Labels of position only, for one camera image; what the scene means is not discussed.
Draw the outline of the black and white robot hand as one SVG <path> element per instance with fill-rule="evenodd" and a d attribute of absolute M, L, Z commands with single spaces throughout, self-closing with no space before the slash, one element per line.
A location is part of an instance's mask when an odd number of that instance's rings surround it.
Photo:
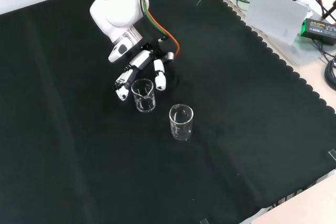
<path fill-rule="evenodd" d="M 155 88 L 159 91 L 166 89 L 165 64 L 174 60 L 173 52 L 165 53 L 159 47 L 147 43 L 141 48 L 134 58 L 127 64 L 123 73 L 116 79 L 114 90 L 121 101 L 128 98 L 130 88 L 139 72 L 145 69 L 150 63 L 153 64 L 155 72 Z"/>

